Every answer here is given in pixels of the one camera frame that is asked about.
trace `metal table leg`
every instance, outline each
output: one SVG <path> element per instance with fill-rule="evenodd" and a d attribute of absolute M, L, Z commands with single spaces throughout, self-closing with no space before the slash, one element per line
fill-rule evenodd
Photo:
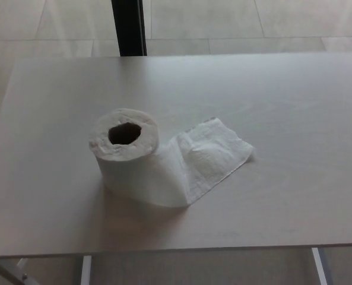
<path fill-rule="evenodd" d="M 28 276 L 22 268 L 7 259 L 0 259 L 0 276 L 13 285 L 39 285 L 39 283 Z"/>
<path fill-rule="evenodd" d="M 147 55 L 142 0 L 111 0 L 120 56 Z"/>
<path fill-rule="evenodd" d="M 331 272 L 323 248 L 312 248 L 321 285 L 333 285 Z"/>
<path fill-rule="evenodd" d="M 22 258 L 19 260 L 17 265 L 13 264 L 8 259 L 0 259 L 0 276 L 11 282 L 13 285 L 40 285 L 35 279 L 28 276 L 23 268 L 26 265 L 28 259 Z M 80 285 L 90 284 L 90 273 L 91 273 L 91 256 L 83 257 L 81 281 Z"/>

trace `toilet paper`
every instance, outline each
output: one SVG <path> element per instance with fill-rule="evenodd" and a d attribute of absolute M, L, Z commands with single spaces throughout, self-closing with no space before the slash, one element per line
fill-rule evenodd
<path fill-rule="evenodd" d="M 191 205 L 246 162 L 253 150 L 217 118 L 160 145 L 155 121 L 131 109 L 101 117 L 89 146 L 109 190 L 166 207 Z"/>

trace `unrolled toilet paper sheet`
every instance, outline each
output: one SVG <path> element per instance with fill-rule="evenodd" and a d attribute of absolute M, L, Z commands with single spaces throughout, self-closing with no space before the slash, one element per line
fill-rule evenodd
<path fill-rule="evenodd" d="M 135 119 L 128 121 L 142 127 L 137 139 L 142 155 L 138 156 L 135 142 L 131 151 L 130 146 L 122 148 L 106 143 L 106 138 L 101 137 L 107 135 L 107 129 L 121 124 L 121 115 L 132 117 L 131 111 L 121 109 L 120 115 L 113 112 L 115 119 L 119 118 L 118 123 L 105 117 L 105 126 L 90 138 L 90 148 L 97 157 L 104 183 L 118 195 L 166 207 L 186 207 L 237 170 L 252 154 L 253 147 L 217 118 L 182 132 L 157 148 L 158 133 L 153 131 L 156 123 L 147 114 L 134 110 Z M 98 140 L 104 141 L 103 151 Z"/>

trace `grout line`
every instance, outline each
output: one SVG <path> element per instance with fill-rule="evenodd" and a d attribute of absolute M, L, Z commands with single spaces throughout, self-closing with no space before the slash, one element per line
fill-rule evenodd
<path fill-rule="evenodd" d="M 44 1 L 44 6 L 43 6 L 43 11 L 41 12 L 41 16 L 40 16 L 40 21 L 39 21 L 39 25 L 37 26 L 37 30 L 36 30 L 36 34 L 34 35 L 34 39 L 37 39 L 38 33 L 39 33 L 39 28 L 41 25 L 41 21 L 43 19 L 43 15 L 44 15 L 44 10 L 45 10 L 45 6 L 46 6 L 47 0 Z"/>
<path fill-rule="evenodd" d="M 327 49 L 327 47 L 326 47 L 326 45 L 325 45 L 325 43 L 324 43 L 324 40 L 323 40 L 322 38 L 323 38 L 323 37 L 320 37 L 321 43 L 322 43 L 322 45 L 324 46 L 325 51 L 328 52 L 328 49 Z"/>
<path fill-rule="evenodd" d="M 258 4 L 256 4 L 256 0 L 253 0 L 253 2 L 255 3 L 256 12 L 258 13 L 258 18 L 259 18 L 259 23 L 260 23 L 261 33 L 263 34 L 263 37 L 265 37 L 265 35 L 264 35 L 264 29 L 263 29 L 263 25 L 261 24 L 261 20 L 260 20 L 260 14 L 259 14 L 259 9 L 258 9 Z"/>
<path fill-rule="evenodd" d="M 151 39 L 152 39 L 152 31 L 153 31 L 153 25 L 152 25 L 152 0 L 151 1 Z"/>
<path fill-rule="evenodd" d="M 309 38 L 314 38 L 314 39 L 322 39 L 322 38 L 345 38 L 349 37 L 352 38 L 352 36 L 304 36 L 304 37 L 212 37 L 212 38 L 206 38 L 206 37 L 201 37 L 201 38 L 194 38 L 194 39 L 147 39 L 147 40 L 251 40 L 251 39 L 309 39 Z M 117 39 L 9 39 L 9 40 L 3 40 L 0 39 L 0 42 L 30 42 L 30 41 L 80 41 L 80 40 L 117 40 Z"/>

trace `white table leg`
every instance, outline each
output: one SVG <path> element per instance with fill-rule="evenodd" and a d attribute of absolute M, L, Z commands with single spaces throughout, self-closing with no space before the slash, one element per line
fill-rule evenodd
<path fill-rule="evenodd" d="M 333 285 L 329 265 L 323 248 L 312 248 L 321 285 Z"/>
<path fill-rule="evenodd" d="M 90 273 L 91 273 L 91 255 L 86 255 L 83 257 L 81 285 L 90 284 Z"/>

